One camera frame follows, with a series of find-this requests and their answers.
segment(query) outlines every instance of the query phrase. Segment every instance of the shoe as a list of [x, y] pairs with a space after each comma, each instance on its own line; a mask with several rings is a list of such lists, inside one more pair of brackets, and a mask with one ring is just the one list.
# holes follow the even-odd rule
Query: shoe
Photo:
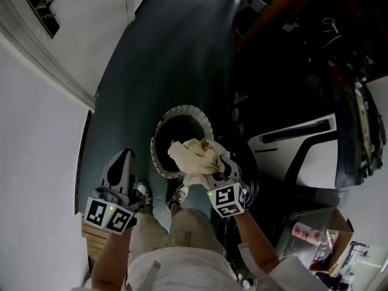
[[147, 184], [145, 184], [144, 182], [139, 182], [136, 189], [142, 193], [143, 195], [145, 195], [145, 204], [148, 205], [148, 206], [152, 206], [153, 207], [153, 204], [152, 204], [152, 197], [151, 197], [151, 190], [150, 188], [148, 187]]
[[186, 199], [187, 195], [189, 194], [189, 187], [184, 186], [181, 184], [176, 190], [174, 195], [171, 197], [171, 199], [166, 202], [166, 208], [168, 211], [171, 211], [171, 205], [173, 202], [176, 202], [179, 206], [182, 206], [182, 203]]

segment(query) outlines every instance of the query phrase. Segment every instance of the white towel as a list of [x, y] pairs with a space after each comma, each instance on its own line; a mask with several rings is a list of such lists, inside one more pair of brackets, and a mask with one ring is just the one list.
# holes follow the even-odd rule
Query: white towel
[[183, 180], [185, 186], [202, 184], [210, 190], [206, 175], [225, 172], [225, 165], [220, 157], [229, 158], [230, 152], [218, 142], [204, 138], [202, 141], [191, 139], [183, 144], [174, 142], [169, 148], [169, 155], [180, 171], [186, 173]]

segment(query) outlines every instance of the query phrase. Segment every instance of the shorts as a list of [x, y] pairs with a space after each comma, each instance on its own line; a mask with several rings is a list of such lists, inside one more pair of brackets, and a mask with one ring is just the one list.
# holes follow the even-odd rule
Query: shorts
[[129, 245], [131, 263], [142, 254], [167, 247], [191, 247], [224, 255], [208, 217], [199, 210], [183, 209], [171, 222], [170, 232], [154, 216], [138, 214]]

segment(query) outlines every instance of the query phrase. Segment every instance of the person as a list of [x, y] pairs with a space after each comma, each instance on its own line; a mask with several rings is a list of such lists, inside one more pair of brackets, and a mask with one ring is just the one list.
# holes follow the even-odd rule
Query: person
[[[224, 257], [207, 216], [183, 209], [189, 188], [179, 186], [166, 208], [171, 212], [170, 232], [153, 216], [150, 189], [137, 189], [146, 197], [145, 214], [122, 235], [109, 234], [92, 271], [92, 289], [98, 291], [241, 290]], [[242, 243], [247, 243], [264, 277], [257, 290], [327, 290], [298, 260], [280, 263], [275, 250], [249, 212], [234, 216]]]

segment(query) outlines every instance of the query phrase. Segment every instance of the dark green floor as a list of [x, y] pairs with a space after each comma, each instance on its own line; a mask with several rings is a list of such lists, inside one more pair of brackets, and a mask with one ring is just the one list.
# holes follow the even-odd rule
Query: dark green floor
[[[217, 132], [230, 92], [238, 0], [145, 0], [109, 62], [90, 121], [81, 165], [79, 211], [96, 187], [103, 166], [118, 151], [136, 153], [137, 181], [152, 188], [154, 214], [169, 227], [167, 189], [179, 182], [161, 177], [150, 157], [156, 123], [170, 108], [193, 104]], [[184, 207], [210, 214], [202, 186], [190, 188]]]

